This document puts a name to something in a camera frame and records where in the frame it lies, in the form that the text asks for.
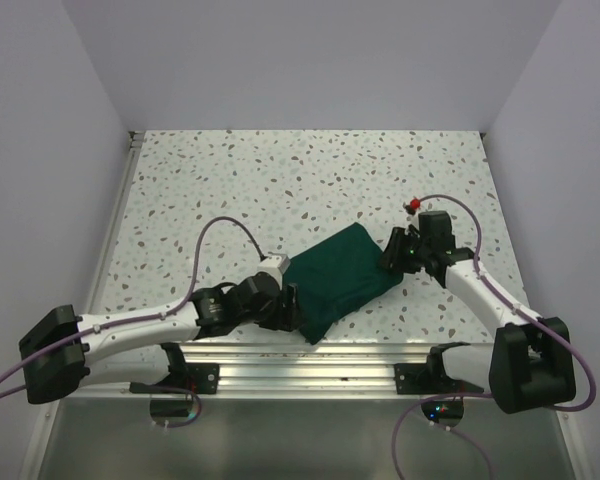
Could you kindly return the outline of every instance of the terrazzo tabletop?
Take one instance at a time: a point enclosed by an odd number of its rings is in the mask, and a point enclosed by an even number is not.
[[[482,260],[523,302],[526,296],[477,132],[148,131],[140,151],[97,311],[158,305],[184,295],[193,249],[206,222],[233,216],[265,252],[293,257],[353,222],[384,249],[402,204],[446,193],[474,209],[484,230]],[[469,217],[453,219],[458,245],[474,246]],[[244,233],[214,225],[201,253],[199,287],[239,282],[258,257]],[[424,272],[332,326],[323,342],[491,342],[471,311]],[[301,344],[299,333],[240,326],[207,341]]]

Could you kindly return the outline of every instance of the red object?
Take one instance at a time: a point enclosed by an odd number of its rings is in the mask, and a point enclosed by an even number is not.
[[[413,200],[411,200],[411,203],[409,203],[409,206],[411,208],[413,208],[414,210],[417,210],[420,208],[420,200],[418,200],[417,198],[414,198]]]

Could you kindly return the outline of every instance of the dark green towel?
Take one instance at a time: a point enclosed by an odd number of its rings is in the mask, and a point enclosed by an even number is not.
[[[291,259],[285,283],[298,285],[306,324],[300,333],[318,343],[333,322],[362,308],[402,281],[378,268],[382,250],[359,223]]]

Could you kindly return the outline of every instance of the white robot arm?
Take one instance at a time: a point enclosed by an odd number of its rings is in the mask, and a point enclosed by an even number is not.
[[[272,255],[238,285],[202,288],[186,302],[181,298],[132,312],[76,316],[71,306],[55,308],[20,341],[22,357],[63,337],[79,338],[24,367],[29,402],[46,403],[105,383],[185,388],[187,366],[179,343],[227,335],[245,322],[271,330],[300,326],[295,287],[282,282],[288,266],[286,255]],[[180,303],[182,308],[169,313]],[[136,321],[146,316],[157,318]]]
[[[427,393],[453,392],[454,381],[469,382],[490,392],[506,413],[572,400],[576,386],[571,353],[524,317],[568,342],[564,322],[542,318],[522,305],[474,258],[471,249],[456,248],[447,212],[409,213],[414,215],[413,223],[408,230],[393,229],[379,266],[402,273],[424,269],[464,302],[494,338],[491,350],[462,342],[433,347],[426,375],[420,376]]]
[[[22,357],[59,338],[78,339],[25,366],[29,402],[57,400],[77,388],[102,383],[184,388],[190,377],[178,343],[227,335],[245,321],[272,330],[297,329],[302,324],[297,292],[282,283],[288,265],[284,255],[268,257],[256,275],[226,292],[227,285],[196,290],[175,313],[169,312],[184,299],[112,315],[76,316],[70,306],[54,309],[20,342]],[[394,228],[378,266],[411,274],[424,269],[468,305],[494,337],[491,351],[462,342],[433,347],[426,365],[420,366],[425,375],[418,375],[421,385],[416,391],[448,393],[456,391],[457,381],[468,382],[491,392],[507,413],[573,399],[571,354],[521,315],[537,319],[568,341],[566,325],[521,305],[474,259],[471,249],[456,248],[446,212],[414,215],[408,231]],[[494,296],[485,277],[513,309]],[[147,315],[156,318],[134,321]]]

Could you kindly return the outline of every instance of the black clamp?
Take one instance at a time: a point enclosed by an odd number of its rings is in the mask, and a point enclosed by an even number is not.
[[[462,345],[465,342],[445,343],[432,347],[426,363],[396,363],[396,393],[398,395],[430,395],[435,393],[477,392],[484,390],[476,385],[447,377],[442,362],[445,350]]]
[[[447,268],[473,258],[470,248],[456,248],[456,238],[447,212],[418,215],[420,229],[395,227],[378,266],[392,273],[414,274],[424,270],[446,288]]]
[[[220,366],[217,363],[190,363],[186,366],[186,377],[175,381],[171,374],[156,385],[132,382],[129,392],[137,394],[173,393],[172,390],[160,391],[160,387],[177,387],[191,390],[199,395],[214,395],[218,391]],[[149,414],[154,420],[164,418],[186,418],[190,412],[190,401],[181,398],[152,398],[149,401]]]
[[[559,318],[538,321],[569,341],[569,329]],[[576,395],[573,358],[535,325],[508,324],[496,330],[489,385],[505,413],[568,402]]]
[[[56,307],[20,340],[24,360],[58,340],[78,333],[78,322],[71,305]],[[89,346],[79,339],[48,352],[23,368],[27,400],[33,405],[53,402],[73,393],[89,375],[84,353]]]
[[[196,340],[228,335],[245,319],[268,330],[292,332],[305,323],[296,285],[278,285],[265,272],[246,278],[224,292],[227,284],[196,290],[191,301],[201,327]]]
[[[214,395],[218,391],[219,364],[187,363],[177,343],[164,343],[160,346],[169,359],[169,375],[155,385],[132,382],[129,392],[156,393],[160,387],[191,389],[194,393],[201,395]]]

